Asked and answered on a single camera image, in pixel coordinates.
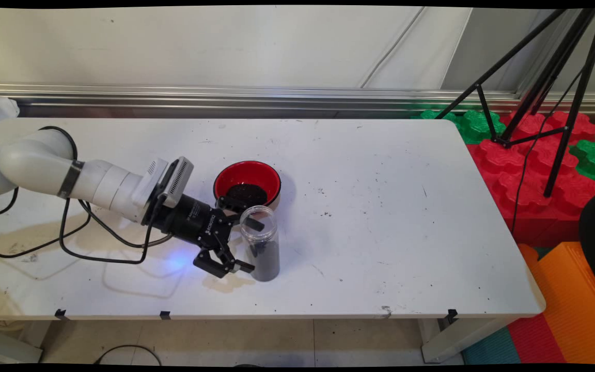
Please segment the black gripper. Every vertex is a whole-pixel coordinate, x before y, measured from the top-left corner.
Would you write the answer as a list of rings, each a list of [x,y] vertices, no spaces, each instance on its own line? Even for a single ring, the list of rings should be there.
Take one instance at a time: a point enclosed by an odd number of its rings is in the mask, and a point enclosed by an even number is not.
[[[236,259],[230,252],[228,242],[232,221],[222,210],[234,212],[240,223],[241,215],[251,205],[231,197],[222,196],[216,207],[183,195],[175,207],[159,206],[150,225],[166,235],[196,245],[200,252],[192,264],[217,278],[242,271],[253,273],[255,266]],[[265,225],[253,218],[246,218],[244,226],[254,231],[263,231]]]

